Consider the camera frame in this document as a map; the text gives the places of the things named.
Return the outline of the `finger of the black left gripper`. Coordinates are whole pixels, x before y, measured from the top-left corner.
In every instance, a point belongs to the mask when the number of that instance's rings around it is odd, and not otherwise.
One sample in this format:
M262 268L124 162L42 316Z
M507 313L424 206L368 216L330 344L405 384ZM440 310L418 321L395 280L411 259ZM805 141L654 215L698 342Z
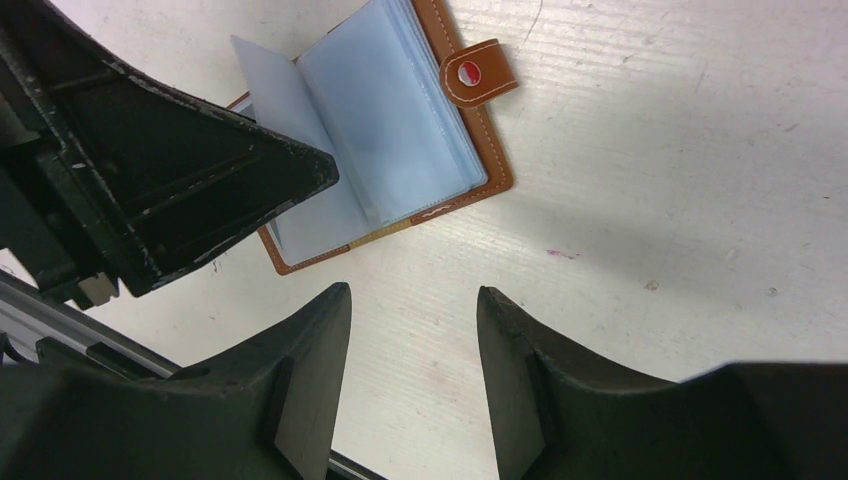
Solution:
M51 3L2 3L1 245L43 296L145 295L338 178L328 153L145 75Z

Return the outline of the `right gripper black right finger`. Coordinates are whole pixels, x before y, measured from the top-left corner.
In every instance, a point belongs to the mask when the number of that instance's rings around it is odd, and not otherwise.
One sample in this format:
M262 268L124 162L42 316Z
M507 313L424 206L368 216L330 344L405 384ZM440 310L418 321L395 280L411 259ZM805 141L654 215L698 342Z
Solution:
M682 382L610 360L493 287L477 331L503 479L843 479L847 368L729 363Z

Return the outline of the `brown leather card holder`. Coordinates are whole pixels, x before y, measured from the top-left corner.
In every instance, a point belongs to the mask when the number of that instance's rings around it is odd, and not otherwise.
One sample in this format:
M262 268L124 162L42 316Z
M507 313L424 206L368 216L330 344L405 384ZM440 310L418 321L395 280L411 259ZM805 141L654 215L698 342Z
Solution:
M332 156L338 181L263 226L287 275L509 190L489 114L518 81L503 45L464 46L442 1L370 1L295 59L231 40L234 110Z

